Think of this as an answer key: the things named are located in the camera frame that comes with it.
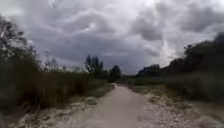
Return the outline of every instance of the white gravel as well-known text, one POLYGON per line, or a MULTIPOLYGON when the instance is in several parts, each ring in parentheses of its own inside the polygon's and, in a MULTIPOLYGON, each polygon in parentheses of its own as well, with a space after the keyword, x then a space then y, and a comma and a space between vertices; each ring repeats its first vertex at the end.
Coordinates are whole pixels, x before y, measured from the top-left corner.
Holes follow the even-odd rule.
POLYGON ((73 103, 66 109, 50 109, 38 115, 26 115, 11 128, 224 128, 210 116, 196 108, 177 109, 162 100, 152 102, 155 96, 140 95, 126 87, 116 88, 96 101, 73 103))

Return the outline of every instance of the tall tree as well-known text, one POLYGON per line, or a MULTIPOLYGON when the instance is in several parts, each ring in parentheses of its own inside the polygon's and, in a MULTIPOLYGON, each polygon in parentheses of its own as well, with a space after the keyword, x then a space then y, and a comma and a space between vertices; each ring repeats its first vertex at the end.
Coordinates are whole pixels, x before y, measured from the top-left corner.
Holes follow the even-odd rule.
POLYGON ((116 81, 121 78, 121 69, 119 66, 114 65, 109 71, 109 80, 111 82, 116 81))
POLYGON ((85 67, 90 74, 99 76, 103 70, 103 61, 100 61, 98 57, 88 55, 86 57, 85 67))
POLYGON ((26 47, 27 40, 18 26, 0 16, 0 56, 9 57, 18 47, 26 47))
POLYGON ((224 33, 212 41, 202 41, 184 48, 184 56, 171 61, 166 74, 224 72, 224 33))

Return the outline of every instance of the vegetation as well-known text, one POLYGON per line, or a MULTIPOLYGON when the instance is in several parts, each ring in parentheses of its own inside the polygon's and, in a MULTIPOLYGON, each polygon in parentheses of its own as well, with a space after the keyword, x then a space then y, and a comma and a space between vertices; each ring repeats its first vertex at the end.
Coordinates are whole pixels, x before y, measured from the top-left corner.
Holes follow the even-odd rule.
POLYGON ((66 70, 55 59, 45 64, 16 24, 0 18, 0 108, 23 106, 46 108, 64 103, 73 96, 101 96, 109 91, 97 57, 86 59, 88 73, 66 70))
POLYGON ((194 100, 224 102, 224 33, 213 41, 188 45, 184 55, 164 68, 152 65, 129 79, 136 85, 165 84, 181 96, 194 100))
POLYGON ((109 71, 109 81, 114 82, 121 78, 121 69, 119 66, 114 65, 109 71))

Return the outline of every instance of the treeline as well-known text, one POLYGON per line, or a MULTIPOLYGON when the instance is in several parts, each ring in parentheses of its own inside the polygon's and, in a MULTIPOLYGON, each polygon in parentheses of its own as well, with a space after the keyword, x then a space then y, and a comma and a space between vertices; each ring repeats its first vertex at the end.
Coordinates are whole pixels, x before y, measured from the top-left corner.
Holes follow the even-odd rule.
POLYGON ((121 76, 118 66, 104 70, 98 57, 88 56, 85 66, 67 70, 55 59, 43 64, 17 25, 0 17, 0 109, 42 109, 75 96, 101 96, 111 89, 107 81, 121 76))
POLYGON ((224 33, 214 40, 188 45, 183 55, 166 67, 145 67, 135 84, 165 84, 190 99, 224 101, 224 33))

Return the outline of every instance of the dark cloud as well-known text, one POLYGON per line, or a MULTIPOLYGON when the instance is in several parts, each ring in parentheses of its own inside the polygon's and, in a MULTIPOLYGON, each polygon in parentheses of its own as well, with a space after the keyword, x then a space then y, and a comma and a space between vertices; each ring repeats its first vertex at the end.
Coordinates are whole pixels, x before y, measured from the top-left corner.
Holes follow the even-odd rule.
POLYGON ((90 54, 106 68, 117 64, 136 73, 150 64, 168 64, 184 45, 210 37, 202 32, 208 28, 221 31, 223 13, 205 6, 208 1, 0 0, 7 5, 0 12, 16 15, 42 58, 48 51, 72 67, 83 65, 90 54))

